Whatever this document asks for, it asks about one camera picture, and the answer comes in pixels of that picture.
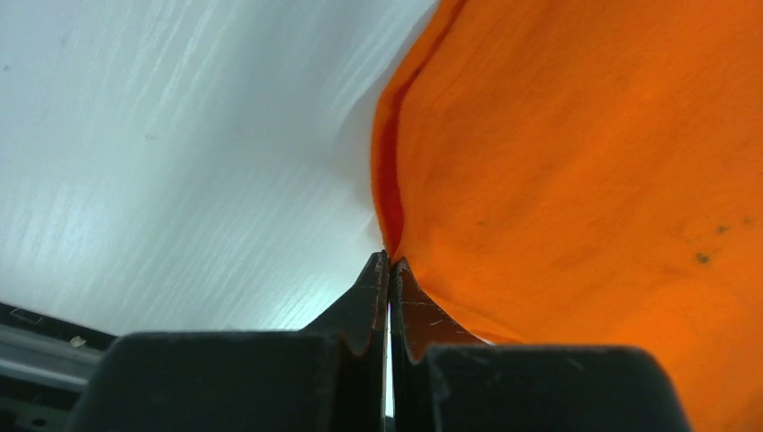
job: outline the cloth fold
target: cloth fold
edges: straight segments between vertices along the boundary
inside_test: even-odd
[[[387,249],[475,334],[627,344],[763,430],[763,3],[444,0],[379,101]]]

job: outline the white surface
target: white surface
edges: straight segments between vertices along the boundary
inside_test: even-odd
[[[0,0],[0,301],[310,321],[382,247],[373,109],[432,3]]]

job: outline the wood grain texture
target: wood grain texture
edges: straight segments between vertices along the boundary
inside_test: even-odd
[[[0,4],[0,301],[297,328],[381,248],[376,98],[433,0]]]

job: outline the black plastic part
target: black plastic part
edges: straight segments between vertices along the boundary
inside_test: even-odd
[[[668,376],[640,349],[486,346],[421,291],[405,260],[390,287],[398,432],[690,430]]]
[[[137,334],[120,339],[68,431],[381,431],[389,267],[300,332]]]
[[[31,331],[63,342],[69,342],[73,338],[79,337],[87,341],[87,347],[98,351],[107,350],[116,339],[115,336],[102,331],[85,328],[4,303],[0,303],[0,326]]]
[[[396,412],[385,421],[388,296]],[[96,348],[113,340],[5,305],[2,326]],[[689,430],[649,354],[489,346],[419,288],[405,260],[390,277],[383,252],[301,331],[123,337],[81,397],[0,377],[0,430],[56,432],[67,416],[70,432]]]

